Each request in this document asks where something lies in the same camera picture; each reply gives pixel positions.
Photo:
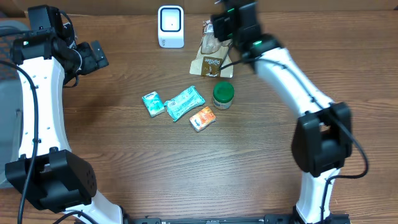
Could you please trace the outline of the brown bread bag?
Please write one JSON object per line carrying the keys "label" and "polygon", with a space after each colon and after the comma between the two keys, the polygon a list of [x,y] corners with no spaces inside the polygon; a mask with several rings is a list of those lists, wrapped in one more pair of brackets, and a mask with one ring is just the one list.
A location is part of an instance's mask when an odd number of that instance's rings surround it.
{"label": "brown bread bag", "polygon": [[189,73],[203,77],[232,78],[233,66],[221,70],[222,66],[231,63],[230,50],[231,41],[220,42],[215,37],[212,22],[207,20],[203,23],[203,37],[200,48],[195,60],[191,62]]}

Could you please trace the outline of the green lid jar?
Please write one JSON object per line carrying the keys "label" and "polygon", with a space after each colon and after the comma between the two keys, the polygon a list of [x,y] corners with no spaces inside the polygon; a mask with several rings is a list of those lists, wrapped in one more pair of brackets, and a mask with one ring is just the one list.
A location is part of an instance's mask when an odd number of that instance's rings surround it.
{"label": "green lid jar", "polygon": [[213,104],[219,110],[227,110],[233,102],[234,87],[229,82],[218,82],[213,89]]}

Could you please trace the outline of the teal tissue pack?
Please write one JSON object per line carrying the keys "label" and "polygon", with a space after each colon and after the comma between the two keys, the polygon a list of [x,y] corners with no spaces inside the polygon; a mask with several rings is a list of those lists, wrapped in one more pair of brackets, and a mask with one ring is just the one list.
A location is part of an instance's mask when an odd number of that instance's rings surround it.
{"label": "teal tissue pack", "polygon": [[142,97],[143,103],[146,106],[151,118],[161,114],[165,111],[165,106],[156,91],[146,94]]}

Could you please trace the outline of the teal wet wipes pack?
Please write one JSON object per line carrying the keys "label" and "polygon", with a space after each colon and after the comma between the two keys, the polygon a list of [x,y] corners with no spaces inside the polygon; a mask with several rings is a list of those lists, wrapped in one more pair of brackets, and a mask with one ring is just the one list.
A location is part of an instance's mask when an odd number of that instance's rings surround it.
{"label": "teal wet wipes pack", "polygon": [[177,122],[184,114],[204,103],[205,99],[199,94],[195,86],[190,86],[174,98],[167,100],[164,106],[173,122]]}

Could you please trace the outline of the orange tissue pack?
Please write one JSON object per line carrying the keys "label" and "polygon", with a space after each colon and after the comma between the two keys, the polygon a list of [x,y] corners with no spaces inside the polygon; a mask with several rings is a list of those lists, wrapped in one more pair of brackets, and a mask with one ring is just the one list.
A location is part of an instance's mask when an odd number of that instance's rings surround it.
{"label": "orange tissue pack", "polygon": [[190,118],[190,123],[195,131],[200,132],[216,121],[216,116],[209,106],[206,106]]}

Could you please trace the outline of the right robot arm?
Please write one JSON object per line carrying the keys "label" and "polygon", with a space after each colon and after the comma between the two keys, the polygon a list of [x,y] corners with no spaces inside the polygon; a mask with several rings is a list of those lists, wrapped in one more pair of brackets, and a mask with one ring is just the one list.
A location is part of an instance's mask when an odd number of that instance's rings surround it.
{"label": "right robot arm", "polygon": [[344,134],[351,112],[335,103],[299,69],[289,51],[273,35],[261,30],[255,1],[222,2],[224,11],[211,16],[215,37],[230,40],[240,62],[273,87],[297,120],[291,150],[302,171],[300,197],[290,216],[266,215],[266,223],[349,223],[348,215],[334,215],[329,205],[336,176],[352,153]]}

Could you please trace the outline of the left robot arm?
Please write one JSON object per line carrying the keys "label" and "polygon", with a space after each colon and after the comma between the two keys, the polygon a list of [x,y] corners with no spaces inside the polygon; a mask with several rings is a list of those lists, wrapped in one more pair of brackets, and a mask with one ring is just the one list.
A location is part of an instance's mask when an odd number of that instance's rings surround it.
{"label": "left robot arm", "polygon": [[74,216],[83,223],[129,223],[124,209],[97,188],[91,164],[75,155],[63,117],[64,87],[108,66],[98,41],[76,42],[66,12],[41,5],[28,10],[30,30],[14,40],[8,67],[22,85],[22,139],[18,158],[5,165],[21,203]]}

